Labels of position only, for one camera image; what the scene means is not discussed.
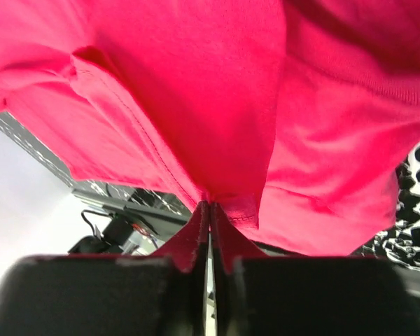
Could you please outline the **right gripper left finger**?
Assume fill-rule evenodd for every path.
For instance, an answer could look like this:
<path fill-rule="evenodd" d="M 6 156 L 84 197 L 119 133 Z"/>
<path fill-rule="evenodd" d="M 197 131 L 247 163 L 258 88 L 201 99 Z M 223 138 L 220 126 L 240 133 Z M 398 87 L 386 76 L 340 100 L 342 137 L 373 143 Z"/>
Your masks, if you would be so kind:
<path fill-rule="evenodd" d="M 0 284 L 0 335 L 203 335 L 209 205 L 147 256 L 32 255 Z"/>

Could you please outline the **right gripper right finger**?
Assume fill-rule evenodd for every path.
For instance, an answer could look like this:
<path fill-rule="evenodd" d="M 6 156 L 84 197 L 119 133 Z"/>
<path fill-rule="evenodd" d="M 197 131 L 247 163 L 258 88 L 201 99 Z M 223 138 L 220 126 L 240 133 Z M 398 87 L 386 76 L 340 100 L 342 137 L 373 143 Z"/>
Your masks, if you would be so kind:
<path fill-rule="evenodd" d="M 420 280 L 360 257 L 270 256 L 210 207 L 218 335 L 420 335 Z"/>

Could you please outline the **red t-shirt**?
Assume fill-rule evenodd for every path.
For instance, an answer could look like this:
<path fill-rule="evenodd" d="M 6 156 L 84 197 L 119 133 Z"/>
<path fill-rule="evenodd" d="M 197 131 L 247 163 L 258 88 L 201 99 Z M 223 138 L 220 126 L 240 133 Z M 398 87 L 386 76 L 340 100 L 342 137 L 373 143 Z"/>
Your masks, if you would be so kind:
<path fill-rule="evenodd" d="M 420 142 L 420 1 L 0 1 L 0 112 L 78 180 L 345 256 Z"/>

